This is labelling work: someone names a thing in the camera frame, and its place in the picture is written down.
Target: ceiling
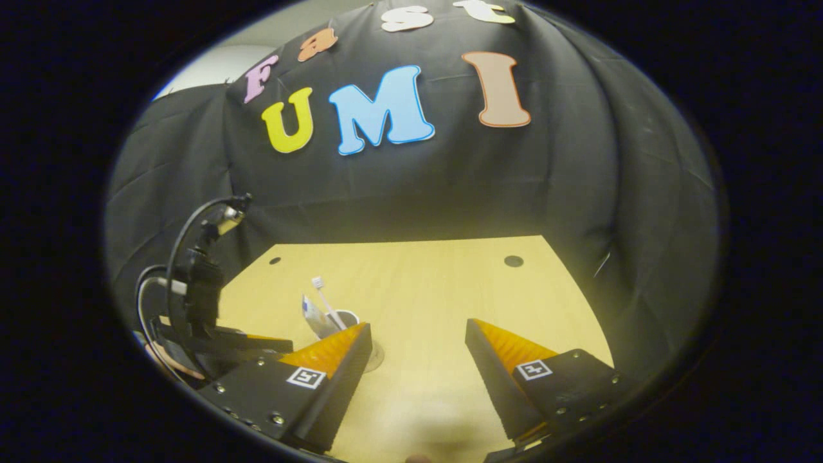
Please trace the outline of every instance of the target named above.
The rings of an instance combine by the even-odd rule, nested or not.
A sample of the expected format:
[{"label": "ceiling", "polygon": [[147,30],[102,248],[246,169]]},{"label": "ceiling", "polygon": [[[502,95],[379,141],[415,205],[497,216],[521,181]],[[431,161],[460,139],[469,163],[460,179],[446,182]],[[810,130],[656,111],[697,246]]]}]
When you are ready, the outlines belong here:
[{"label": "ceiling", "polygon": [[190,87],[233,82],[274,49],[368,0],[304,0],[266,15],[180,69],[154,99]]},{"label": "ceiling", "polygon": [[279,47],[333,16],[364,7],[370,0],[306,0],[274,12],[237,32],[217,46]]}]

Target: blue letter m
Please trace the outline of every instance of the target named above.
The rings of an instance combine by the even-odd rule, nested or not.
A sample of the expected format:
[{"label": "blue letter m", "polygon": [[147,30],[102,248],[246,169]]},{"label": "blue letter m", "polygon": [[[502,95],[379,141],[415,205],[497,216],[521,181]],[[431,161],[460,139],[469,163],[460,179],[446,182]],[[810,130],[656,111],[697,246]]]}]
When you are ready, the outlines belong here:
[{"label": "blue letter m", "polygon": [[328,96],[328,101],[337,107],[340,121],[341,142],[337,151],[343,156],[363,151],[365,142],[357,136],[355,124],[360,127],[373,146],[380,145],[386,116],[392,119],[388,131],[391,143],[409,143],[432,138],[435,126],[425,121],[420,108],[415,82],[420,68],[401,66],[383,75],[374,101],[360,88],[347,85],[338,88]]}]

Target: black fabric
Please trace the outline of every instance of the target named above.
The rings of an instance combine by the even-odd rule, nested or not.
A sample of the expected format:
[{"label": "black fabric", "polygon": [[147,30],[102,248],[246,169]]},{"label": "black fabric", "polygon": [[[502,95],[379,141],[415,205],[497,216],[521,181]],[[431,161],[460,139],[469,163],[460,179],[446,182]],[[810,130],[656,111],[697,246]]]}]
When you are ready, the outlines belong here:
[{"label": "black fabric", "polygon": [[[215,249],[228,279],[276,243],[542,234],[591,302],[616,368],[638,377],[660,367],[694,329],[716,277],[718,205],[704,149],[665,95],[608,47],[558,18],[498,3],[515,24],[478,21],[451,2],[362,7],[276,50],[263,94],[248,104],[245,78],[152,103],[124,144],[106,204],[106,260],[125,320],[136,324],[135,278],[168,259],[188,215],[248,192],[247,218]],[[435,22],[380,30],[384,12],[407,4],[427,7]],[[327,26],[338,42],[298,62],[300,44]],[[480,123],[480,81],[461,59],[469,51],[517,60],[529,125]],[[339,155],[328,96],[355,84],[374,97],[387,71],[408,64],[421,68],[435,136]],[[314,136],[276,152],[260,114],[303,87],[313,89]],[[292,105],[283,117],[294,133]]]}]

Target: orange soft pad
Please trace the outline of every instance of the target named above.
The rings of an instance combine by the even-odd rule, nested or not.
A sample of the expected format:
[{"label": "orange soft pad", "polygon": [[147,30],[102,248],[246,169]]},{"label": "orange soft pad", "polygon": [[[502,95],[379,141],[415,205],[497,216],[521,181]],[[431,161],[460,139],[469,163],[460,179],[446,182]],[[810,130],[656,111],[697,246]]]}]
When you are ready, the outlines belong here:
[{"label": "orange soft pad", "polygon": [[472,318],[472,321],[480,327],[480,331],[489,340],[491,347],[495,350],[497,357],[509,374],[521,363],[557,355],[557,352],[521,338],[510,331],[503,330],[477,318]]},{"label": "orange soft pad", "polygon": [[364,326],[365,322],[362,322],[338,331],[326,339],[286,354],[280,362],[326,372],[326,375],[331,378]]}]

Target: tabletop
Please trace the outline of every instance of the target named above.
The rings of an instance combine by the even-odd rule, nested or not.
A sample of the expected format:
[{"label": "tabletop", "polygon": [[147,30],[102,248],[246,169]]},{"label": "tabletop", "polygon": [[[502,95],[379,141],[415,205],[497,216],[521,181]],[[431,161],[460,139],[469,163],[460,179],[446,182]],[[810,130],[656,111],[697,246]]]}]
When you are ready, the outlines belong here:
[{"label": "tabletop", "polygon": [[301,302],[323,307],[318,276],[328,303],[370,323],[384,352],[351,399],[335,458],[481,462],[512,447],[464,343],[469,318],[613,366],[591,307],[542,236],[275,245],[225,286],[219,323],[292,339],[295,350],[316,342]]}]

